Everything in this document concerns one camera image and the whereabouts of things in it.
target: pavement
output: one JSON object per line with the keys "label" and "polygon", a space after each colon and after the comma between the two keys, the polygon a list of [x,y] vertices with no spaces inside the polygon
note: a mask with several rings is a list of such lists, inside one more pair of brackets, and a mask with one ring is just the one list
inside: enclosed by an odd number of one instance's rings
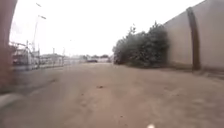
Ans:
{"label": "pavement", "polygon": [[26,75],[25,83],[39,88],[0,110],[0,128],[224,126],[223,80],[112,64],[80,64]]}

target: sky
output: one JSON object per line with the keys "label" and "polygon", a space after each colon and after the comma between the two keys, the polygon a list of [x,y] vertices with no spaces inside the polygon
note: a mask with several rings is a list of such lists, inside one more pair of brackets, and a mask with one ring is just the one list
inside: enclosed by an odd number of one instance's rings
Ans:
{"label": "sky", "polygon": [[165,23],[202,1],[18,0],[10,40],[32,43],[37,23],[35,49],[41,54],[112,54],[133,24],[137,32],[148,31],[155,21]]}

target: dirt road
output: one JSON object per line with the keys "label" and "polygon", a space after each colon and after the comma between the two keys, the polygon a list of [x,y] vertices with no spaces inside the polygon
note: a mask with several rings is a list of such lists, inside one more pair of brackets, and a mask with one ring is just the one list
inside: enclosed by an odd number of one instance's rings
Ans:
{"label": "dirt road", "polygon": [[1,128],[224,126],[224,81],[218,79],[111,64],[44,72],[32,80],[44,87],[0,112]]}

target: green foliage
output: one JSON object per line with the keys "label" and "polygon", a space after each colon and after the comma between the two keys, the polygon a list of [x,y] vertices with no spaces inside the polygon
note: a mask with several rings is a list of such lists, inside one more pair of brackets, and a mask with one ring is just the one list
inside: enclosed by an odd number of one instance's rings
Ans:
{"label": "green foliage", "polygon": [[113,48],[114,63],[138,67],[158,67],[166,64],[167,34],[163,25],[155,23],[149,32],[135,34],[131,27],[128,35],[118,40]]}

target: concrete wall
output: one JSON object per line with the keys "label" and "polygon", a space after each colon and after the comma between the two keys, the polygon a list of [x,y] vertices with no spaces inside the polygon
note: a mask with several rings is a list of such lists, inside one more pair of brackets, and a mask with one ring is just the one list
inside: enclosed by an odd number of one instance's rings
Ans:
{"label": "concrete wall", "polygon": [[207,0],[193,10],[198,23],[202,68],[224,69],[224,0]]}
{"label": "concrete wall", "polygon": [[17,0],[0,0],[0,86],[12,79],[9,33]]}
{"label": "concrete wall", "polygon": [[192,44],[187,13],[180,14],[165,23],[164,26],[167,30],[170,43],[168,52],[169,63],[191,67]]}
{"label": "concrete wall", "polygon": [[[205,0],[193,7],[200,38],[202,69],[224,69],[224,0]],[[169,62],[192,65],[191,29],[186,11],[165,23]]]}

